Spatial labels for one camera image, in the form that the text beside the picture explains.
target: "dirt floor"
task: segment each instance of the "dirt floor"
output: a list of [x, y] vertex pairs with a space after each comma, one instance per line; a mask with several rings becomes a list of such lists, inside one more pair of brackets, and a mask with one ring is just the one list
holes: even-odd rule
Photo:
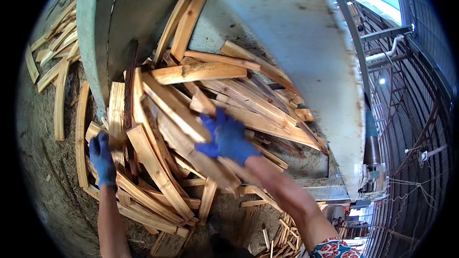
[[[70, 0], [50, 0], [49, 6], [44, 9], [43, 15], [37, 22], [31, 42], [43, 34], [68, 3]], [[43, 75], [58, 61], [54, 59], [45, 66], [39, 66], [38, 71]], [[75, 168], [74, 136], [77, 104], [70, 106], [70, 103], [77, 98], [80, 84], [84, 79], [82, 63], [76, 62], [70, 67], [66, 82], [64, 108], [66, 140], [62, 142], [54, 140], [55, 87], [49, 85], [42, 94], [38, 94], [36, 85], [31, 83], [25, 63], [20, 70], [16, 98], [16, 139], [24, 169], [24, 181], [39, 219], [66, 257], [100, 256], [97, 236], [98, 203], [78, 186]], [[95, 102], [90, 97], [87, 124], [91, 119], [97, 121], [95, 116], [90, 115], [95, 113], [94, 107]], [[304, 147], [297, 144], [292, 146], [302, 152], [305, 151]], [[317, 164], [320, 160], [318, 152], [307, 149], [308, 161]], [[295, 157], [282, 149], [279, 149], [278, 153], [284, 156], [286, 161], [291, 160], [289, 156]], [[309, 174], [309, 177], [324, 177], [324, 172], [320, 170], [318, 173]], [[191, 197], [200, 198], [202, 188], [203, 186], [190, 187], [187, 191], [190, 191]], [[217, 193], [210, 214], [221, 217], [224, 237], [238, 246], [248, 247], [250, 244], [253, 253], [257, 254], [265, 249], [262, 223], [266, 224], [269, 237], [273, 238], [280, 227], [278, 222], [280, 213], [269, 205], [240, 207], [242, 201], [254, 199], [256, 195], [253, 194], [236, 200], [231, 194]], [[131, 249], [142, 255], [147, 254], [157, 236], [148, 233], [135, 221], [123, 217], [123, 222]], [[184, 238], [168, 234], [161, 243], [157, 257], [175, 257], [184, 251], [198, 253], [201, 250], [209, 254], [208, 238], [208, 229], [205, 226], [196, 226], [184, 249], [182, 247]]]

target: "forearm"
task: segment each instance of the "forearm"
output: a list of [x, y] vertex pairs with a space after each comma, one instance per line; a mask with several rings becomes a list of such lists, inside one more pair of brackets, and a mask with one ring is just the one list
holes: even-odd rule
[[292, 178], [279, 173], [261, 156], [250, 156], [244, 166], [255, 174], [262, 187], [266, 188], [279, 206], [294, 219], [309, 253], [325, 239], [338, 236], [314, 198]]
[[131, 257], [123, 222], [119, 214], [115, 190], [111, 186], [100, 187], [97, 228], [102, 257]]

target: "floral fabric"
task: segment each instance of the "floral fabric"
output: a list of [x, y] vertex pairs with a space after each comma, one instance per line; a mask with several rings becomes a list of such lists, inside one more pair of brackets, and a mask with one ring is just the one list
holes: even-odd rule
[[364, 258], [359, 251], [349, 247], [339, 237], [329, 238], [319, 243], [309, 256], [312, 258]]

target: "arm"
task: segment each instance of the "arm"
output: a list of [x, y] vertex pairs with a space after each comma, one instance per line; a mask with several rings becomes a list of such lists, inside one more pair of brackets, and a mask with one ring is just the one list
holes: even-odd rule
[[99, 133], [89, 142], [89, 159], [99, 176], [100, 202], [97, 217], [100, 255], [102, 257], [131, 257], [123, 222], [116, 201], [116, 168], [108, 147], [108, 135]]
[[264, 160], [262, 156], [252, 155], [244, 166], [255, 174], [279, 206], [293, 218], [307, 252], [311, 253], [325, 239], [338, 237], [309, 192]]
[[211, 143], [197, 143], [196, 150], [209, 157], [227, 157], [251, 170], [262, 186], [275, 198], [279, 206], [295, 220], [308, 253], [325, 239], [338, 237], [335, 228], [328, 222], [314, 198], [293, 179], [279, 173], [246, 141], [244, 124], [237, 122], [224, 111], [217, 109], [216, 118], [201, 115], [204, 126], [212, 135]]

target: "gloved hand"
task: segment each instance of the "gloved hand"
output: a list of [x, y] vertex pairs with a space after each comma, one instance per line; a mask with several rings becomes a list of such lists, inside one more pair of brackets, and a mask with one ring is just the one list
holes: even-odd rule
[[235, 121], [233, 117], [217, 108], [216, 118], [199, 116], [212, 136], [212, 142], [197, 143], [195, 149], [210, 158], [218, 156], [231, 158], [243, 166], [246, 159], [252, 155], [260, 155], [255, 146], [246, 140], [244, 124]]
[[108, 148], [108, 135], [101, 131], [96, 137], [89, 141], [89, 160], [99, 176], [99, 188], [102, 185], [116, 186], [116, 168], [113, 164], [112, 155]]

